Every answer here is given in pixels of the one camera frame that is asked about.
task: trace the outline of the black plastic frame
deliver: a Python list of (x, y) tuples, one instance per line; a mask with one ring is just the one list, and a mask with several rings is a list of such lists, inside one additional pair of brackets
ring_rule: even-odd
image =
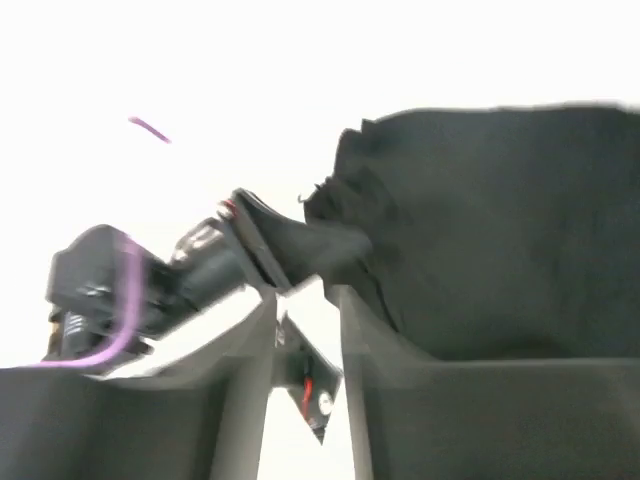
[[(9, 441), (0, 442), (0, 476), (256, 478), (275, 364), (276, 324), (277, 298), (272, 292), (238, 325), (158, 376), (99, 381), (62, 369), (0, 370), (0, 388), (11, 391), (0, 399), (0, 430), (12, 432), (10, 439), (4, 438)], [(172, 440), (173, 431), (162, 426), (158, 412), (184, 412), (192, 403), (181, 399), (198, 392), (204, 393), (202, 398), (222, 399), (203, 413), (217, 415), (215, 431), (204, 431), (195, 445)], [(113, 398), (119, 401), (108, 401)], [(154, 414), (157, 402), (165, 407)], [(210, 423), (199, 418), (195, 424)]]
[[(357, 480), (640, 478), (639, 361), (441, 362), (377, 319), (351, 288), (330, 295), (341, 313)], [(394, 401), (403, 392), (413, 395), (413, 405), (420, 399), (419, 411), (401, 412), (415, 419), (413, 443), (387, 435), (401, 429), (389, 414), (398, 410), (382, 409), (380, 389), (393, 392)], [(385, 411), (388, 418), (375, 413)], [(495, 423), (487, 423), (491, 418)], [(434, 442), (438, 452), (430, 450)], [(589, 453), (576, 461), (577, 452)]]
[(280, 329), (284, 334), (285, 344), (278, 348), (282, 351), (283, 357), (279, 368), (283, 369), (285, 374), (280, 376), (280, 381), (274, 382), (274, 386), (286, 387), (291, 398), (301, 408), (304, 396), (304, 374), (305, 370), (309, 369), (307, 373), (313, 381), (313, 388), (307, 422), (314, 435), (323, 442), (331, 414), (324, 415), (320, 411), (319, 397), (321, 392), (325, 391), (335, 400), (342, 381), (342, 371), (309, 341), (288, 315), (282, 319)]

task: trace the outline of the black mechanical part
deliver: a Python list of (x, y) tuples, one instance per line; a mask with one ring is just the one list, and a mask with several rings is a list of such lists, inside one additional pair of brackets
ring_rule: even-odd
[(342, 372), (319, 352), (287, 316), (280, 324), (285, 341), (278, 350), (287, 352), (278, 365), (277, 386), (287, 388), (298, 410), (322, 443)]
[[(147, 273), (138, 337), (105, 369), (145, 353), (140, 337), (168, 333), (237, 288), (287, 292), (370, 249), (360, 231), (290, 220), (246, 190), (234, 191), (222, 210), (191, 229), (168, 264), (143, 249)], [(56, 305), (59, 328), (57, 349), (48, 357), (85, 356), (113, 333), (119, 235), (113, 227), (95, 227), (54, 257), (47, 299)], [(341, 373), (290, 320), (279, 326), (280, 334), (274, 384), (288, 389), (322, 441), (329, 415), (322, 413), (320, 397), (332, 399)]]
[(234, 191), (232, 202), (234, 230), (270, 284), (280, 291), (362, 257), (371, 249), (369, 238), (360, 230), (324, 222), (296, 222), (246, 190)]
[(60, 323), (62, 322), (64, 312), (58, 307), (53, 307), (51, 314), (49, 315), (49, 323), (51, 324), (51, 334), (49, 335), (49, 344), (47, 345), (47, 357), (50, 355), (58, 355), (60, 352), (60, 346), (62, 344), (62, 329)]

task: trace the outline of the red component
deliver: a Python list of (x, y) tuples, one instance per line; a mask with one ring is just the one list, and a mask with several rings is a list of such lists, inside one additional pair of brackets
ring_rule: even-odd
[(231, 210), (231, 213), (234, 217), (236, 216), (236, 204), (233, 203), (233, 200), (226, 199), (221, 201), (220, 203)]
[(305, 421), (309, 417), (309, 403), (311, 402), (311, 391), (313, 390), (313, 383), (309, 377), (304, 379), (304, 395), (302, 397), (302, 416)]

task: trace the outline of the screw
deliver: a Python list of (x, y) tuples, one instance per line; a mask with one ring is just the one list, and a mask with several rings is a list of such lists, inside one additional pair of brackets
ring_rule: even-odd
[(318, 408), (320, 409), (320, 413), (325, 417), (331, 413), (333, 410), (333, 398), (331, 398), (329, 392), (325, 390), (320, 392), (320, 395), (318, 396)]
[(172, 260), (174, 262), (181, 262), (185, 258), (187, 258), (187, 254), (184, 250), (176, 250), (175, 252), (173, 252)]
[(101, 297), (106, 293), (110, 293), (111, 289), (104, 285), (95, 285), (93, 283), (88, 283), (84, 287), (78, 288), (77, 291), (78, 293), (86, 295), (87, 297)]
[(194, 235), (193, 240), (191, 242), (191, 246), (194, 249), (198, 250), (199, 248), (202, 248), (205, 245), (208, 245), (213, 239), (215, 239), (219, 235), (220, 235), (220, 232), (218, 230), (215, 230), (209, 226), (204, 227), (202, 230), (197, 232), (196, 235)]

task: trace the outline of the black cloth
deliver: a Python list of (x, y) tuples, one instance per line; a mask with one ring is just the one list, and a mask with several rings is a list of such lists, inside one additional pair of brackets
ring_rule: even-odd
[(343, 133), (307, 221), (362, 228), (347, 284), (444, 360), (640, 354), (640, 115), (418, 110)]

